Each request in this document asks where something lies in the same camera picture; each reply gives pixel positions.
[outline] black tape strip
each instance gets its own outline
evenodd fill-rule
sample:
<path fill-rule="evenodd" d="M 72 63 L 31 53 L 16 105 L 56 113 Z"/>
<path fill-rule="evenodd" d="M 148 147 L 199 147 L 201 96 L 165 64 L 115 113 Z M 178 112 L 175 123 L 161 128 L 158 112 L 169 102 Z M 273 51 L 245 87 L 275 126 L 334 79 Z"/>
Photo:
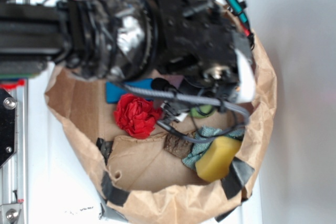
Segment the black tape strip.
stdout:
<path fill-rule="evenodd" d="M 230 165 L 229 174 L 222 179 L 222 187 L 227 199 L 235 197 L 254 173 L 254 168 L 235 157 Z"/>
<path fill-rule="evenodd" d="M 107 165 L 107 161 L 109 160 L 109 156 L 112 152 L 113 141 L 105 141 L 102 138 L 98 138 L 96 142 L 96 146 L 100 150 L 100 153 L 103 155 L 105 164 Z"/>
<path fill-rule="evenodd" d="M 218 216 L 215 218 L 215 220 L 216 220 L 217 222 L 221 222 L 221 221 L 224 220 L 226 217 L 228 217 L 234 210 L 235 210 L 235 208 L 232 209 L 232 210 L 229 211 L 229 212 L 225 212 L 225 213 L 222 214 L 222 215 L 218 215 Z"/>
<path fill-rule="evenodd" d="M 103 199 L 103 197 L 100 194 L 98 194 L 98 195 L 99 195 L 99 198 L 100 198 L 100 201 L 101 201 L 101 203 L 100 203 L 101 215 L 100 215 L 99 219 L 101 219 L 101 217 L 104 216 L 108 219 L 128 223 L 128 220 L 125 218 L 124 215 L 122 215 L 118 211 L 114 210 L 113 208 L 108 207 L 107 206 L 107 201 L 105 199 Z"/>
<path fill-rule="evenodd" d="M 117 205 L 117 206 L 120 206 L 122 207 L 130 192 L 129 191 L 125 191 L 125 190 L 122 190 L 122 189 L 119 189 L 119 188 L 116 188 L 110 177 L 109 177 L 109 174 L 107 172 L 104 173 L 104 177 L 103 177 L 103 180 L 101 182 L 101 186 L 102 186 L 102 191 L 106 197 L 106 199 L 108 201 L 110 201 L 111 203 Z"/>

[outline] green ball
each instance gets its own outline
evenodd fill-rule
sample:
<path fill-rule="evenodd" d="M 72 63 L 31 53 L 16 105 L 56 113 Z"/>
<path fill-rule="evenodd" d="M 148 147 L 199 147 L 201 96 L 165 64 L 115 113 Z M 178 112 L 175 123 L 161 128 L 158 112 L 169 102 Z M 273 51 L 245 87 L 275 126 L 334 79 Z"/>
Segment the green ball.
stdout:
<path fill-rule="evenodd" d="M 192 108 L 189 112 L 189 115 L 194 118 L 207 118 L 215 113 L 216 110 L 213 109 L 211 105 L 202 105 L 199 106 L 199 110 L 197 108 Z"/>

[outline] red artificial flower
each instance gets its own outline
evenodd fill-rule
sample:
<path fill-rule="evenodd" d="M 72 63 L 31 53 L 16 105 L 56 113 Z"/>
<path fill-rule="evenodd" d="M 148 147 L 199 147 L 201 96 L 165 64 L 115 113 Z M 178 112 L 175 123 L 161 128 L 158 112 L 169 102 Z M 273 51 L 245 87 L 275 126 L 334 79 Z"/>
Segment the red artificial flower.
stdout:
<path fill-rule="evenodd" d="M 130 136 L 145 139 L 155 129 L 154 125 L 161 114 L 160 108 L 153 108 L 152 101 L 124 94 L 118 102 L 114 118 L 117 125 Z"/>

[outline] metal bolt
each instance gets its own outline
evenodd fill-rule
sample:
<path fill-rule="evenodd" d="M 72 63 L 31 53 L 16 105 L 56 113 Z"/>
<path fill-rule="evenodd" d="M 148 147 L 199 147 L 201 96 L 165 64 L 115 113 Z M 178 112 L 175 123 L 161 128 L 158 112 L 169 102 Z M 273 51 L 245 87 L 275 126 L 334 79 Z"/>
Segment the metal bolt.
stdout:
<path fill-rule="evenodd" d="M 44 69 L 45 69 L 45 66 L 46 66 L 46 64 L 45 64 L 44 62 L 39 62 L 39 63 L 37 64 L 37 68 L 38 68 L 38 70 L 44 70 Z"/>
<path fill-rule="evenodd" d="M 226 32 L 231 31 L 231 27 L 230 27 L 230 26 L 225 26 L 225 27 L 224 27 L 224 31 L 226 31 Z"/>
<path fill-rule="evenodd" d="M 171 18 L 169 18 L 168 19 L 168 25 L 169 26 L 173 26 L 175 23 L 174 23 L 174 20 L 173 19 L 171 19 Z"/>
<path fill-rule="evenodd" d="M 12 151 L 13 151 L 13 148 L 11 148 L 10 146 L 6 148 L 7 153 L 11 153 Z"/>
<path fill-rule="evenodd" d="M 229 46 L 230 49 L 235 49 L 235 46 L 232 43 L 229 43 L 228 46 Z"/>
<path fill-rule="evenodd" d="M 8 110 L 13 110 L 16 107 L 16 101 L 13 97 L 8 97 L 4 100 L 4 107 Z"/>
<path fill-rule="evenodd" d="M 7 220 L 10 221 L 10 223 L 14 223 L 17 220 L 18 216 L 19 216 L 19 213 L 14 209 L 10 209 L 6 213 L 6 218 Z"/>
<path fill-rule="evenodd" d="M 188 27 L 189 27 L 189 24 L 188 24 L 188 22 L 183 21 L 183 22 L 182 22 L 182 26 L 183 26 L 184 28 L 188 28 Z"/>
<path fill-rule="evenodd" d="M 219 79 L 222 78 L 222 76 L 221 76 L 219 73 L 217 73 L 217 72 L 212 73 L 211 76 L 212 76 L 212 78 L 214 78 L 215 80 L 219 80 Z"/>

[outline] paper bag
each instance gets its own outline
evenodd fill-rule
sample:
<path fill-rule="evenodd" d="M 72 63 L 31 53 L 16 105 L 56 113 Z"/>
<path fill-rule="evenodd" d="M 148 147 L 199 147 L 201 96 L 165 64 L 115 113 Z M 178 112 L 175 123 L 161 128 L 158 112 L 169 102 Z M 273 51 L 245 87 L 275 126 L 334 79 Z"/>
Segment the paper bag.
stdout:
<path fill-rule="evenodd" d="M 251 196 L 270 140 L 277 106 L 276 75 L 258 38 L 253 54 L 257 90 L 254 101 L 246 105 L 252 112 L 250 124 L 229 175 L 210 184 L 163 150 L 167 133 L 160 127 L 146 140 L 131 138 L 119 129 L 113 117 L 115 105 L 104 99 L 104 81 L 79 81 L 56 67 L 46 101 L 108 207 L 131 223 L 200 223 Z M 230 118 L 217 113 L 196 124 L 225 128 Z M 190 119 L 173 126 L 185 133 L 194 130 Z M 114 141 L 107 165 L 96 147 L 97 138 Z"/>

